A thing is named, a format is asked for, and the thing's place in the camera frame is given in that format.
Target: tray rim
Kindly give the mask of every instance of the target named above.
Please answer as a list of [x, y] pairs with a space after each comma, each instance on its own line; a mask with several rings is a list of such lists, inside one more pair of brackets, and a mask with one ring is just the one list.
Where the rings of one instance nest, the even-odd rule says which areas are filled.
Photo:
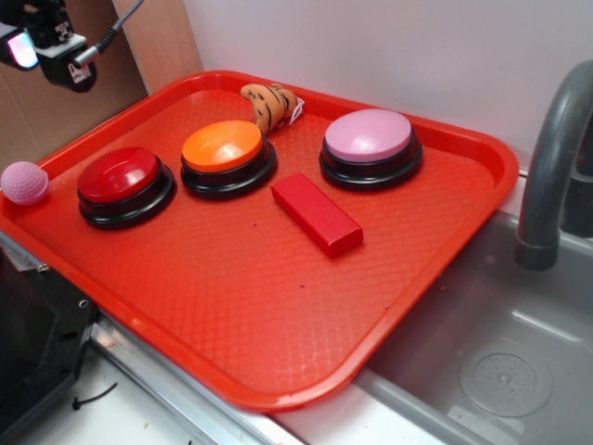
[[[121, 135], [129, 130], [130, 123], [142, 122], [146, 117], [148, 108], [154, 106], [164, 107], [182, 99], [188, 93], [195, 93], [205, 89], [225, 89], [224, 86], [228, 83], [270, 84], [272, 81], [230, 70], [204, 71], [187, 76], [123, 110], [119, 115], [100, 124], [92, 131], [84, 134], [55, 153], [49, 155], [47, 158], [41, 160], [39, 165], [48, 172], [50, 179], [53, 179], [76, 163], [84, 161], [87, 157], [84, 156], [84, 154], [92, 149], [95, 139], [98, 138], [98, 135], [102, 132], [117, 131], [119, 132], [119, 135]], [[308, 102], [308, 113], [317, 114], [319, 110], [322, 110], [325, 113], [323, 115], [325, 118], [327, 118], [326, 113], [328, 112], [334, 116], [334, 119], [336, 119], [337, 117], [356, 109], [378, 108], [344, 98], [313, 92], [288, 83], [283, 83], [283, 85], [286, 88], [292, 89], [296, 95]], [[423, 276], [426, 273], [429, 273], [430, 276], [437, 277], [497, 209], [504, 197], [513, 189], [519, 176], [519, 164], [512, 151], [505, 144], [492, 136], [463, 129], [454, 125], [412, 116], [405, 112], [402, 112], [402, 114], [410, 120], [415, 128], [423, 129], [424, 133], [419, 132], [419, 137], [423, 141], [425, 139], [428, 140], [437, 137], [440, 134], [462, 137], [462, 140], [467, 141], [468, 144], [455, 146], [455, 149], [453, 149], [453, 147], [435, 146], [434, 144], [427, 145], [441, 151], [451, 152], [482, 163], [490, 171], [494, 179], [493, 190], [481, 202], [479, 209], [476, 209], [475, 212], [469, 214], [463, 221], [463, 224], [461, 224], [455, 232], [455, 234], [463, 234], [463, 236], [452, 235], [446, 244], [425, 266]], [[484, 150], [482, 153], [477, 153], [475, 151], [476, 144], [488, 148], [488, 150]], [[84, 146], [85, 153], [80, 152], [81, 146]], [[213, 374], [212, 369], [208, 366], [210, 361], [205, 357], [198, 356], [196, 350], [193, 350], [189, 345], [182, 343], [179, 338], [173, 336], [156, 323], [150, 324], [145, 321], [143, 322], [141, 320], [143, 317], [139, 317], [137, 313], [130, 313], [131, 311], [127, 304], [116, 301], [116, 299], [113, 298], [113, 292], [110, 291], [108, 286], [98, 283], [93, 278], [85, 275], [84, 271], [79, 270], [75, 264], [71, 264], [70, 261], [62, 257], [59, 252], [49, 248], [42, 240], [33, 237], [10, 220], [8, 218], [9, 215], [7, 214], [10, 213], [10, 206], [12, 203], [6, 203], [4, 196], [2, 196], [1, 199], [0, 230], [13, 238], [17, 243], [21, 244], [31, 254], [40, 258], [42, 261], [47, 262], [50, 267], [56, 268], [73, 284], [89, 294], [91, 298], [100, 301], [108, 301], [108, 304], [104, 304], [103, 306], [99, 304], [99, 306], [105, 310], [107, 315], [115, 318], [119, 323], [124, 324], [127, 328], [131, 329], [133, 333], [138, 335], [142, 340], [147, 341], [154, 348], [157, 347], [154, 346], [154, 342], [151, 341], [151, 338], [158, 337], [159, 347], [157, 349], [174, 362], [178, 362], [180, 358], [183, 358], [183, 363], [185, 363], [183, 368], [185, 369], [186, 366], [190, 367], [191, 369], [185, 369], [185, 371], [194, 378], [200, 380], [211, 388], [215, 388], [214, 391], [219, 392], [227, 401], [242, 406], [243, 408], [259, 412], [270, 413], [295, 409], [311, 401], [317, 400], [321, 396], [330, 395], [348, 384], [358, 370], [364, 365], [366, 360], [372, 355], [372, 352], [378, 348], [383, 339], [385, 339], [391, 330], [395, 328], [399, 321], [405, 316], [406, 312], [411, 309], [414, 302], [418, 300], [432, 284], [432, 282], [425, 283], [424, 279], [419, 279], [418, 277], [414, 278], [410, 285], [405, 289], [405, 292], [401, 295], [401, 297], [406, 300], [405, 304], [408, 309], [397, 316], [392, 312], [387, 312], [385, 316], [370, 329], [367, 336], [357, 344], [356, 348], [349, 352], [340, 365], [322, 381], [316, 382], [309, 387], [302, 388], [293, 394], [262, 394], [246, 388], [231, 375], [220, 370], [218, 365], [217, 369], [219, 372]], [[357, 350], [368, 351], [364, 354], [364, 360], [360, 359], [360, 356], [356, 353]]]

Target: sink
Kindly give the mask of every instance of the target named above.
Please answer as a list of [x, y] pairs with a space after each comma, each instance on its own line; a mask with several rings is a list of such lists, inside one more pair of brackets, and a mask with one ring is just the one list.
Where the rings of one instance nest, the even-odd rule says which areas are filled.
[[366, 372], [467, 443], [593, 443], [593, 245], [562, 234], [556, 266], [527, 271], [516, 227], [497, 212]]

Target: white wall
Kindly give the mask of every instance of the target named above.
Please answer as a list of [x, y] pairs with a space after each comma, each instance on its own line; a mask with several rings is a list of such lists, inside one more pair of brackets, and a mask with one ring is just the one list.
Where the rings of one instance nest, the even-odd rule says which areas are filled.
[[591, 0], [184, 0], [205, 70], [237, 70], [491, 134], [526, 168]]

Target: pink ball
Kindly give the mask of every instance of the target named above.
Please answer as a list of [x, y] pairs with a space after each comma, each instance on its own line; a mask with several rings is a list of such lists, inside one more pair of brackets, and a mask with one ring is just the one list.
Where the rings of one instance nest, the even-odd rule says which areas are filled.
[[41, 167], [32, 162], [10, 164], [0, 176], [4, 196], [20, 206], [39, 202], [49, 188], [49, 178]]

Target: orange button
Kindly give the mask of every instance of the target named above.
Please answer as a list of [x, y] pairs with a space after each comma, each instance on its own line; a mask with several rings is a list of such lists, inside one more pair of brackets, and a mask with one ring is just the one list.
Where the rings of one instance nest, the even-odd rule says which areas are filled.
[[249, 121], [212, 123], [187, 138], [185, 163], [197, 172], [227, 172], [252, 160], [261, 150], [259, 127]]

